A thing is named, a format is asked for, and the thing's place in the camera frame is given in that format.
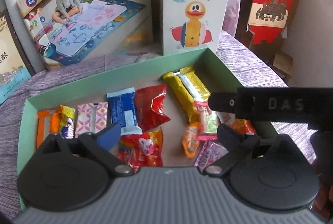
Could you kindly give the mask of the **purple white candy packet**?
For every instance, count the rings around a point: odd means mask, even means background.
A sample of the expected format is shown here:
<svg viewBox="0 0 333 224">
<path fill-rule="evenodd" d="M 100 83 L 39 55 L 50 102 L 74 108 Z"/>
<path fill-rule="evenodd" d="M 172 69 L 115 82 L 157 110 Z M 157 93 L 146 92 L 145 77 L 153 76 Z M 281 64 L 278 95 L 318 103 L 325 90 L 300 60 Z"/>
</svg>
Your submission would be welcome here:
<svg viewBox="0 0 333 224">
<path fill-rule="evenodd" d="M 214 141 L 205 141 L 194 166 L 202 173 L 207 166 L 219 160 L 227 153 L 228 150 L 221 144 Z"/>
</svg>

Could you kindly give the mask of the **mint green cardboard tray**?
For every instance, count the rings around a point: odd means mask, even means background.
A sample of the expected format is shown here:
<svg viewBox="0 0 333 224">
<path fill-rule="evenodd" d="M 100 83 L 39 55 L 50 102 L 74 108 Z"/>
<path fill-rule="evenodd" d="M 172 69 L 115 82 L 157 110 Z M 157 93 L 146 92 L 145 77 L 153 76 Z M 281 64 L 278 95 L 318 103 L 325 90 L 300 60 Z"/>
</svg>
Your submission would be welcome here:
<svg viewBox="0 0 333 224">
<path fill-rule="evenodd" d="M 168 122 L 161 84 L 107 94 L 111 125 L 97 133 L 69 136 L 71 116 L 50 134 L 25 164 L 17 189 L 26 209 L 22 223 L 190 223 L 233 222 L 275 212 L 273 198 L 250 156 L 259 137 L 238 132 L 199 80 L 178 76 L 195 98 L 180 97 L 194 136 L 215 135 L 227 149 L 214 163 L 216 173 L 196 167 L 164 167 L 163 131 Z"/>
</svg>

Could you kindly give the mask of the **long yellow snack bar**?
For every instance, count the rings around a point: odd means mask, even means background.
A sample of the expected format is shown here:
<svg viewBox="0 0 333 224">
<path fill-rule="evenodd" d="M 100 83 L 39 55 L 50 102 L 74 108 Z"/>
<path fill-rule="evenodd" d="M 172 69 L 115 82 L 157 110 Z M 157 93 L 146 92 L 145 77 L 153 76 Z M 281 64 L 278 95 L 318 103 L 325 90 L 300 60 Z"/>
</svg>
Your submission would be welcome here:
<svg viewBox="0 0 333 224">
<path fill-rule="evenodd" d="M 176 72 L 167 72 L 163 74 L 163 80 L 174 92 L 187 114 L 189 123 L 199 120 L 199 115 L 194 111 L 193 103 L 195 101 L 207 102 L 211 93 L 196 75 L 194 66 L 186 66 Z"/>
</svg>

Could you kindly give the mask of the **kids drawing mat box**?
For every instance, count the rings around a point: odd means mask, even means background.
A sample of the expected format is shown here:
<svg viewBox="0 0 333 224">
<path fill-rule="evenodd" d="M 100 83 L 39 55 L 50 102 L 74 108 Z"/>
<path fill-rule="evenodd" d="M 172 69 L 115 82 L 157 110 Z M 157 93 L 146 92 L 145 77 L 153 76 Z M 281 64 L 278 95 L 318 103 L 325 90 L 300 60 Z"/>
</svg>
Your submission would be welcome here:
<svg viewBox="0 0 333 224">
<path fill-rule="evenodd" d="M 47 68 L 153 41 L 151 0 L 17 0 Z"/>
</svg>

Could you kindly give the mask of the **red shiny candy packet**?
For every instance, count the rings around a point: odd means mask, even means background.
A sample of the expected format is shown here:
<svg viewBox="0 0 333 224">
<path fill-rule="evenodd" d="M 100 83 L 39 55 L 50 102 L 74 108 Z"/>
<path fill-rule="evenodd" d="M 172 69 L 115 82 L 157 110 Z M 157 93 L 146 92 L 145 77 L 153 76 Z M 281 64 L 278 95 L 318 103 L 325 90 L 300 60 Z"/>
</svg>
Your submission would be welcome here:
<svg viewBox="0 0 333 224">
<path fill-rule="evenodd" d="M 143 132 L 170 121 L 170 118 L 164 113 L 163 107 L 166 95 L 166 84 L 136 90 L 134 104 L 138 125 Z"/>
</svg>

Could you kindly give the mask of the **pink green snack packet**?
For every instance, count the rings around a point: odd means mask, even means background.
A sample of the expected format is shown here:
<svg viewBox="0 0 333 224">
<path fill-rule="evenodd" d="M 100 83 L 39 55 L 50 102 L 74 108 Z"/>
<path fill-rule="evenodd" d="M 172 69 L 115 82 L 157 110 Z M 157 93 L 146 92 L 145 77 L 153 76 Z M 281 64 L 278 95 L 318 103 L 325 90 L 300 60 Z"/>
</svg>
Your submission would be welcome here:
<svg viewBox="0 0 333 224">
<path fill-rule="evenodd" d="M 212 111 L 206 101 L 194 101 L 193 108 L 199 119 L 197 140 L 217 140 L 217 129 L 220 124 L 215 111 Z"/>
</svg>

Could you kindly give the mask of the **yellow green snack packet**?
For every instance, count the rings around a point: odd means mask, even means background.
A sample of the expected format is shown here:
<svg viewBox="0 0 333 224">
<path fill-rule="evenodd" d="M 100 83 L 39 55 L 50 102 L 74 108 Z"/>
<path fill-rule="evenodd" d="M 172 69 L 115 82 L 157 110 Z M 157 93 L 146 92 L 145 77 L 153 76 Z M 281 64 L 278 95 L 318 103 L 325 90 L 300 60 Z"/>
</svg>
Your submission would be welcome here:
<svg viewBox="0 0 333 224">
<path fill-rule="evenodd" d="M 72 139 L 75 136 L 75 113 L 74 108 L 60 105 L 60 128 L 59 132 L 64 139 Z"/>
</svg>

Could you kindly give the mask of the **red heart candy packet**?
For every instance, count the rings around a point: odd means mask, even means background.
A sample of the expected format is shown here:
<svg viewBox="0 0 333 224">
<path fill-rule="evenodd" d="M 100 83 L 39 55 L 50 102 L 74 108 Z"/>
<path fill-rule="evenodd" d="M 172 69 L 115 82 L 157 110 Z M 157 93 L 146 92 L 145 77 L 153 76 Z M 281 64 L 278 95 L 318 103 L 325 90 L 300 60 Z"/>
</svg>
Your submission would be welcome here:
<svg viewBox="0 0 333 224">
<path fill-rule="evenodd" d="M 161 128 L 141 135 L 124 135 L 119 141 L 117 158 L 129 165 L 134 173 L 137 173 L 144 166 L 163 166 L 163 141 L 164 136 Z"/>
</svg>

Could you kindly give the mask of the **brown framed pastry box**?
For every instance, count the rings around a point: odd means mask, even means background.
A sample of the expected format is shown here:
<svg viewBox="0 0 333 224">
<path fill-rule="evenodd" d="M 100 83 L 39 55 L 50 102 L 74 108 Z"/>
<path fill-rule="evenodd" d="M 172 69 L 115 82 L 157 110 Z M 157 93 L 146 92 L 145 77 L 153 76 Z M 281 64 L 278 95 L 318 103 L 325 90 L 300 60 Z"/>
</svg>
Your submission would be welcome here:
<svg viewBox="0 0 333 224">
<path fill-rule="evenodd" d="M 25 81 L 35 75 L 7 10 L 1 12 L 0 102 L 3 104 Z"/>
</svg>

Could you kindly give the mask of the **pink flower snack packet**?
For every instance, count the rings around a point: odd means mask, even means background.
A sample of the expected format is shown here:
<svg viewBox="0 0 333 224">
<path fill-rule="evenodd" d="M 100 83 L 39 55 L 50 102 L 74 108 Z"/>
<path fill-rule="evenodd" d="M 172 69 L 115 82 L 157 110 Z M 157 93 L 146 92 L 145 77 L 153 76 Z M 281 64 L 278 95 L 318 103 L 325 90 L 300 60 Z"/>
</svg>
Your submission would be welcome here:
<svg viewBox="0 0 333 224">
<path fill-rule="evenodd" d="M 83 133 L 97 134 L 107 127 L 108 103 L 86 103 L 77 106 L 75 137 Z"/>
</svg>

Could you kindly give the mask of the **orange grey snack packet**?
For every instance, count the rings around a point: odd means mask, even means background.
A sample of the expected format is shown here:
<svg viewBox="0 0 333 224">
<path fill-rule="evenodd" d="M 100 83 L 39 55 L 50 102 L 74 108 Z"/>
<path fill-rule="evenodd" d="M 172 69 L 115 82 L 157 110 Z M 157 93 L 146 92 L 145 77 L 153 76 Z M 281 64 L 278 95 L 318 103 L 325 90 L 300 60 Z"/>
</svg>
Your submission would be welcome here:
<svg viewBox="0 0 333 224">
<path fill-rule="evenodd" d="M 38 126 L 36 135 L 36 148 L 38 148 L 49 134 L 56 134 L 60 129 L 60 108 L 37 112 Z"/>
</svg>

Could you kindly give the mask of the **blue white snack packet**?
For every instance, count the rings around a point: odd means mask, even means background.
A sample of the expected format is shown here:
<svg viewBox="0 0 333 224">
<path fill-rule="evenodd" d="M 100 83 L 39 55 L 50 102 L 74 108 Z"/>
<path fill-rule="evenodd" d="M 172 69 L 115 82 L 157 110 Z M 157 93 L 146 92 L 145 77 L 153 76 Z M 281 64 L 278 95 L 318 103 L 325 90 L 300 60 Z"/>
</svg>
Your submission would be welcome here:
<svg viewBox="0 0 333 224">
<path fill-rule="evenodd" d="M 143 134 L 138 125 L 134 98 L 135 88 L 107 93 L 111 122 L 120 125 L 121 135 Z"/>
</svg>

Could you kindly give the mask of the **orange chips snack packet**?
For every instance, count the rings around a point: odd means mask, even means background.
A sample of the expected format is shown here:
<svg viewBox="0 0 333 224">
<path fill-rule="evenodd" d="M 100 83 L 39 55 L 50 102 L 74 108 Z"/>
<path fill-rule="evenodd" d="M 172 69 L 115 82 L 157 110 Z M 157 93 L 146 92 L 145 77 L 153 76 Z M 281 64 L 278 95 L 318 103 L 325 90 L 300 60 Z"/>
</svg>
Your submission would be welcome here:
<svg viewBox="0 0 333 224">
<path fill-rule="evenodd" d="M 228 127 L 232 128 L 239 134 L 249 134 L 255 135 L 256 130 L 252 126 L 249 120 L 236 119 L 233 113 L 217 112 L 217 116 L 220 122 L 226 124 Z"/>
</svg>

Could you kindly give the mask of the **orange jelly tube packet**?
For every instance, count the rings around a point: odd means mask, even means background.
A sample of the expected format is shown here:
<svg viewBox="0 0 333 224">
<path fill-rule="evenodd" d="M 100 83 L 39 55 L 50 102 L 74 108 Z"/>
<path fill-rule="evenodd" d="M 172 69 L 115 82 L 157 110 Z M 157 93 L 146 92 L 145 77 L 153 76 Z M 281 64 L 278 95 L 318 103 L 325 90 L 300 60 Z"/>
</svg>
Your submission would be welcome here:
<svg viewBox="0 0 333 224">
<path fill-rule="evenodd" d="M 188 158 L 194 158 L 198 150 L 200 142 L 198 134 L 200 133 L 200 123 L 193 122 L 186 127 L 185 134 L 182 137 L 182 147 Z"/>
</svg>

